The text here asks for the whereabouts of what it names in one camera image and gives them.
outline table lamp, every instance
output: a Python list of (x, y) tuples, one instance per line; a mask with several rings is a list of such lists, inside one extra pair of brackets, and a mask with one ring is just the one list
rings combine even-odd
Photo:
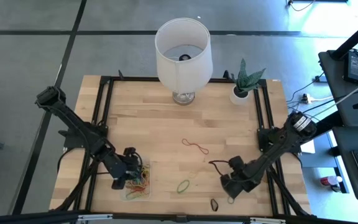
[[(193, 58), (188, 54), (177, 55), (179, 61), (164, 56), (170, 49), (181, 46), (195, 46), (202, 52)], [(195, 91), (208, 83), (213, 72), (208, 29), (194, 19), (173, 19), (157, 31), (155, 50), (160, 82), (173, 92), (174, 102), (190, 104), (195, 98)]]

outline glass lamp base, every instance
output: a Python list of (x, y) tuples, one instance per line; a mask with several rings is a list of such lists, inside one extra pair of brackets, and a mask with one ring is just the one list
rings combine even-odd
[(191, 102), (193, 102), (194, 98), (196, 97), (196, 93), (183, 93), (178, 94), (173, 92), (172, 98), (176, 104), (186, 106), (189, 105)]

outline gray floor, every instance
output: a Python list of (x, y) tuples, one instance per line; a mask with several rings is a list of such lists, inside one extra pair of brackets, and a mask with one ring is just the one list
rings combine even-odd
[[(284, 0), (206, 2), (89, 0), (80, 30), (156, 30), (175, 17), (192, 17), (210, 30), (302, 31), (308, 37), (211, 38), (213, 77), (221, 77), (226, 69), (236, 73), (244, 57), (250, 71), (267, 68), (265, 78), (281, 79), (290, 99), (295, 90), (321, 73), (318, 52), (337, 48), (358, 28), (356, 0), (348, 4), (315, 3), (301, 12), (286, 8)], [(296, 7), (306, 4), (297, 3)], [(80, 0), (0, 0), (0, 29), (71, 30), (79, 6)], [(53, 85), (67, 41), (67, 35), (0, 36), (0, 141), (5, 143), (0, 151), (0, 215), (9, 213), (42, 117), (42, 111), (34, 105), (35, 96)], [(125, 76), (155, 76), (154, 36), (77, 36), (62, 83), (68, 105), (75, 105), (83, 75), (117, 75), (118, 69)], [(327, 84), (312, 85), (297, 97), (304, 92), (315, 98), (330, 95)], [(314, 105), (302, 105), (300, 110), (310, 106)], [(48, 210), (63, 145), (57, 131), (65, 128), (52, 118), (24, 206), (26, 213)], [(358, 221), (357, 213), (349, 213), (354, 196), (342, 197), (314, 187), (317, 174), (313, 170), (304, 172), (315, 215)]]

